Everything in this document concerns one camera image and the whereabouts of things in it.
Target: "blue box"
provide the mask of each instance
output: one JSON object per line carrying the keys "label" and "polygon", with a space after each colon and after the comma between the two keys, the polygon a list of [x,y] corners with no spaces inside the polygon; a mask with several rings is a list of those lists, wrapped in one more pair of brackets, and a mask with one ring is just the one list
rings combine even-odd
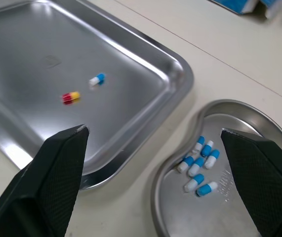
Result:
{"label": "blue box", "polygon": [[276,6],[282,0],[212,0],[217,4],[237,13],[237,14],[245,14],[250,13],[254,10],[256,5],[261,1],[267,8],[267,10],[272,9],[273,12],[276,11]]}

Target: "rectangular metal tray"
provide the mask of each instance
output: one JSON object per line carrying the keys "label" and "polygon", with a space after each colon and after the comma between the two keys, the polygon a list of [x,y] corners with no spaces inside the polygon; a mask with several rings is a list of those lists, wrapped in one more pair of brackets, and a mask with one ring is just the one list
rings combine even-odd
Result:
{"label": "rectangular metal tray", "polygon": [[[90,88],[89,79],[106,74]],[[0,2],[0,149],[23,168],[45,139],[87,124],[81,188],[109,180],[191,89],[184,59],[89,2]],[[63,105],[61,95],[81,99]]]}

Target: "tray rim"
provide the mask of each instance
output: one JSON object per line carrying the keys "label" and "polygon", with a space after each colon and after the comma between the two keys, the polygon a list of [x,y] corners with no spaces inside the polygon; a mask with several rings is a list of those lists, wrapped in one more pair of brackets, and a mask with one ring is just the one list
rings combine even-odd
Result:
{"label": "tray rim", "polygon": [[[159,111],[149,118],[150,122],[147,121],[145,126],[141,129],[141,131],[139,131],[137,135],[134,138],[132,138],[129,141],[129,143],[127,144],[127,146],[129,146],[130,144],[134,144],[134,143],[136,143],[137,145],[129,149],[128,154],[116,155],[104,167],[100,168],[99,170],[93,173],[84,174],[82,176],[80,190],[96,188],[110,181],[113,177],[115,177],[123,169],[123,167],[133,157],[133,155],[143,146],[143,144],[160,127],[161,123],[168,118],[171,112],[179,105],[181,100],[188,94],[188,92],[192,89],[193,84],[194,84],[194,75],[193,75],[192,69],[189,66],[189,64],[187,63],[187,61],[184,60],[180,55],[178,55],[174,51],[168,49],[167,47],[158,43],[156,40],[143,34],[139,30],[135,29],[134,27],[128,25],[127,23],[123,22],[122,20],[116,18],[115,16],[109,14],[108,12],[102,10],[101,8],[97,7],[96,5],[88,1],[83,1],[83,0],[16,0],[11,3],[10,2],[9,3],[8,2],[0,3],[0,11],[11,9],[13,7],[21,6],[24,4],[32,4],[33,2],[40,2],[40,3],[47,3],[47,2],[50,3],[51,2],[65,9],[66,11],[69,10],[67,6],[70,6],[72,4],[81,4],[83,8],[85,7],[89,8],[89,10],[96,12],[97,14],[106,18],[107,20],[123,28],[130,34],[133,34],[135,37],[140,38],[145,43],[149,44],[151,47],[154,47],[155,49],[173,58],[177,63],[179,63],[179,65],[182,68],[182,72],[184,73],[183,78],[182,78],[184,82],[182,83],[181,87],[177,90],[177,92],[172,94],[172,96],[161,106]],[[1,140],[0,140],[0,150],[5,154],[5,156],[9,157],[9,159],[15,164],[15,162],[10,158],[9,154],[7,154],[4,148],[2,147]],[[115,164],[116,167],[110,169],[109,167],[113,164]]]}
{"label": "tray rim", "polygon": [[170,237],[167,227],[164,223],[163,216],[161,214],[160,192],[161,192],[161,185],[163,183],[164,177],[177,163],[181,161],[181,159],[188,152],[188,150],[192,149],[193,146],[195,145],[198,137],[202,132],[203,119],[206,113],[209,111],[209,109],[222,103],[236,103],[242,106],[246,106],[249,109],[252,109],[257,113],[259,113],[260,115],[264,116],[273,125],[275,125],[282,133],[282,128],[269,116],[267,116],[257,108],[247,103],[244,103],[242,101],[232,100],[232,99],[215,100],[208,103],[202,109],[200,109],[198,113],[195,114],[190,120],[190,124],[193,123],[193,125],[191,125],[191,127],[189,128],[189,132],[191,133],[191,136],[186,141],[183,141],[179,146],[180,148],[162,163],[162,165],[159,167],[153,179],[151,194],[150,194],[151,213],[152,213],[154,226],[159,237]]}

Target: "textured rubber pad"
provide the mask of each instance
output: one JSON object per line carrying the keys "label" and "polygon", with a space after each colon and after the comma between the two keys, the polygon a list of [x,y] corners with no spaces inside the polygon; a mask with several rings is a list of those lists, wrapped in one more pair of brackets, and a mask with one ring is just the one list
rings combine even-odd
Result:
{"label": "textured rubber pad", "polygon": [[224,129],[236,188],[262,237],[282,236],[282,150],[257,135]]}

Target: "white table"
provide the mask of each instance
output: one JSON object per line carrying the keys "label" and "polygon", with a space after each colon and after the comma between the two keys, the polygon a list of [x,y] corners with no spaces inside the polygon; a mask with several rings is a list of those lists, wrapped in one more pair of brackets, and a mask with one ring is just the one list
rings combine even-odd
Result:
{"label": "white table", "polygon": [[[208,39],[211,43],[214,41],[213,48],[216,50],[216,55],[213,55],[214,51],[208,52],[206,48],[203,48],[204,46],[200,49],[189,40],[183,40],[177,35],[178,28],[185,27],[180,15],[174,15],[172,23],[174,27],[166,30],[155,23],[156,18],[149,20],[137,13],[151,8],[158,0],[120,1],[133,7],[134,11],[114,0],[92,0],[99,7],[184,57],[192,67],[196,81],[188,96],[113,180],[101,188],[79,193],[67,230],[67,237],[156,236],[150,213],[150,186],[153,176],[161,162],[179,145],[185,135],[189,119],[206,103],[223,98],[241,100],[262,110],[282,127],[282,96],[277,94],[279,92],[273,92],[274,87],[271,86],[276,84],[277,88],[282,87],[282,80],[270,78],[271,72],[268,72],[266,67],[258,67],[254,72],[260,73],[263,80],[260,82],[263,84],[261,85],[255,79],[251,79],[247,73],[242,73],[242,70],[236,70],[235,65],[231,65],[230,61],[219,60],[220,57],[239,59],[239,52],[220,49],[222,45],[217,44],[216,40],[218,36],[221,37],[221,33],[213,32],[213,39]],[[156,11],[156,15],[167,20],[164,16],[168,14],[168,11],[173,11],[174,1],[165,0],[164,2],[161,11]],[[207,34],[208,27],[210,31],[214,30],[212,26],[203,23],[205,19],[218,20],[217,17],[221,15],[225,28],[230,27],[232,23],[232,13],[209,2],[208,4],[202,3],[203,0],[178,2],[182,9],[192,8],[190,2],[201,2],[201,5],[195,5],[195,11],[200,13],[199,16],[192,15],[192,20],[190,20],[190,15],[186,16],[189,22],[186,27],[194,26],[195,29],[198,29],[200,39],[207,37],[203,34]],[[271,25],[247,19],[241,21],[245,21],[241,23],[241,27],[249,31],[250,36],[260,31],[261,28],[276,29],[270,31],[269,35],[278,38],[282,44],[282,37],[280,37],[282,26],[278,20],[271,22]],[[166,22],[166,26],[171,27],[170,22]],[[275,56],[280,51],[282,48],[270,54]],[[262,57],[260,50],[252,53],[256,54],[258,58]],[[0,152],[0,195],[17,171]]]}

